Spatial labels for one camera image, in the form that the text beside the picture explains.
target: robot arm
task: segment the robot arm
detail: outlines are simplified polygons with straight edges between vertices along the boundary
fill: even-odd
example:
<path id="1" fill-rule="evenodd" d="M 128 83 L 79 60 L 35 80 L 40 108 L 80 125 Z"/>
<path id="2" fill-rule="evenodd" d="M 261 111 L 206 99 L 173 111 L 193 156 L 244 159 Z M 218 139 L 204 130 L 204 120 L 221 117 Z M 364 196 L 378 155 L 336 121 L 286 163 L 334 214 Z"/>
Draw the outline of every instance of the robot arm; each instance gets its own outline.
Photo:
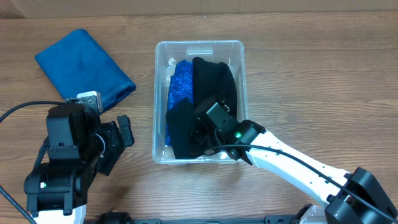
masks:
<path id="1" fill-rule="evenodd" d="M 344 177 L 345 174 L 348 173 L 347 171 L 324 165 L 321 162 L 298 152 L 277 139 L 270 131 L 266 131 L 264 134 L 259 134 L 251 144 L 280 149 L 301 159 L 307 164 L 310 164 L 317 170 L 322 171 L 334 181 L 337 181 L 340 185 L 345 185 L 347 182 L 347 179 Z M 327 201 L 328 196 L 337 195 L 340 191 L 338 187 L 328 183 L 325 179 L 319 177 L 316 173 L 312 172 L 301 163 L 293 161 L 291 158 L 261 149 L 251 149 L 246 154 L 253 165 L 269 170 L 285 179 L 309 195 L 323 209 L 325 209 L 329 204 Z"/>
<path id="2" fill-rule="evenodd" d="M 214 133 L 213 142 L 218 144 L 207 151 L 211 154 L 224 150 L 230 158 L 267 169 L 309 195 L 320 209 L 308 209 L 300 224 L 390 224 L 397 216 L 394 204 L 370 172 L 359 167 L 350 174 L 322 164 L 284 144 L 255 122 L 239 123 L 228 111 L 214 99 L 196 108 L 200 126 Z"/>
<path id="3" fill-rule="evenodd" d="M 51 108 L 45 140 L 26 177 L 27 210 L 39 224 L 83 223 L 88 189 L 96 174 L 109 175 L 124 149 L 134 144 L 130 121 L 101 123 L 100 94 L 92 91 Z M 49 162 L 41 163 L 45 151 Z"/>

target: plastic container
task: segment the plastic container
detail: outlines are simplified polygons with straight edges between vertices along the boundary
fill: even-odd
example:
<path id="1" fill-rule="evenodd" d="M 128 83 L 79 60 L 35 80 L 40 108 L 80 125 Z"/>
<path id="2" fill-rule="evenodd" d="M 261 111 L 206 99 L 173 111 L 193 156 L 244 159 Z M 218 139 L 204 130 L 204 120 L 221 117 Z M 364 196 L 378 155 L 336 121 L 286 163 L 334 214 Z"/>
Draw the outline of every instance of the plastic container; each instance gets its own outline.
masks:
<path id="1" fill-rule="evenodd" d="M 246 90 L 246 73 L 244 70 L 244 50 L 238 40 L 214 41 L 163 41 L 156 45 L 155 51 L 155 94 L 154 94 L 154 127 L 152 133 L 152 158 L 158 164 L 208 163 L 231 164 L 235 161 L 225 152 L 196 159 L 175 159 L 172 147 L 165 146 L 165 127 L 167 96 L 170 77 L 174 75 L 175 66 L 182 60 L 191 62 L 201 57 L 208 62 L 228 64 L 235 79 L 238 93 L 238 121 L 248 118 L 248 97 Z"/>

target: blue sparkly fabric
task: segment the blue sparkly fabric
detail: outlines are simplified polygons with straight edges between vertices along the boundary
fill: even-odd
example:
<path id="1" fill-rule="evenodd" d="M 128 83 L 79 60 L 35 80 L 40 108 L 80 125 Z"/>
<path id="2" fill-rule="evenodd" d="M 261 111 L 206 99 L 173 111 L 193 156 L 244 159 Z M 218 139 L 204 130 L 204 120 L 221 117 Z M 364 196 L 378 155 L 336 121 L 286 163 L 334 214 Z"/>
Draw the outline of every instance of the blue sparkly fabric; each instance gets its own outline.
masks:
<path id="1" fill-rule="evenodd" d="M 188 98 L 193 103 L 193 64 L 182 60 L 175 67 L 174 75 L 170 78 L 169 97 L 167 99 L 167 109 L 172 109 L 182 99 Z M 172 142 L 169 135 L 169 126 L 166 124 L 165 145 L 171 146 Z"/>

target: black cloth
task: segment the black cloth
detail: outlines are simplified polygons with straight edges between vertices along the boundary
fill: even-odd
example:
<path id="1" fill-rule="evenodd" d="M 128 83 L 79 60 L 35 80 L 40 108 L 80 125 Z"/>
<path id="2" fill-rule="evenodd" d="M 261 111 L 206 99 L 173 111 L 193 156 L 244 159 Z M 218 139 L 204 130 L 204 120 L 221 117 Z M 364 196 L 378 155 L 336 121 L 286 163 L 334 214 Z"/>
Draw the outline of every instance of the black cloth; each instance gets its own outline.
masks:
<path id="1" fill-rule="evenodd" d="M 210 97 L 222 101 L 236 118 L 238 100 L 234 77 L 224 62 L 207 62 L 200 57 L 193 60 L 193 102 L 195 107 Z"/>
<path id="2" fill-rule="evenodd" d="M 203 149 L 212 145 L 211 137 L 198 125 L 195 108 L 210 97 L 224 102 L 230 115 L 237 114 L 235 81 L 228 65 L 206 62 L 196 57 L 193 62 L 193 102 L 184 98 L 166 112 L 171 145 L 176 159 L 194 159 L 203 155 Z"/>
<path id="3" fill-rule="evenodd" d="M 194 159 L 201 154 L 195 153 L 195 144 L 191 139 L 191 132 L 195 129 L 195 107 L 188 98 L 184 98 L 172 109 L 166 112 L 169 124 L 169 135 L 176 159 Z"/>

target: blue towel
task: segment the blue towel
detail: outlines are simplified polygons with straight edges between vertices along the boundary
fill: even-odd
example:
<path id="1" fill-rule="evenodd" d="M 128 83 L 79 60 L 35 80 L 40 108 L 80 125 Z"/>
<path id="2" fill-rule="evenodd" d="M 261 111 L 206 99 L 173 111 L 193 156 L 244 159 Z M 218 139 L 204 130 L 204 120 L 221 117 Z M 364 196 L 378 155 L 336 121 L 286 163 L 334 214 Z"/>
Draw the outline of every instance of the blue towel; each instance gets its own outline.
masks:
<path id="1" fill-rule="evenodd" d="M 83 29 L 77 29 L 35 56 L 63 98 L 101 93 L 104 111 L 136 89 L 114 60 Z"/>

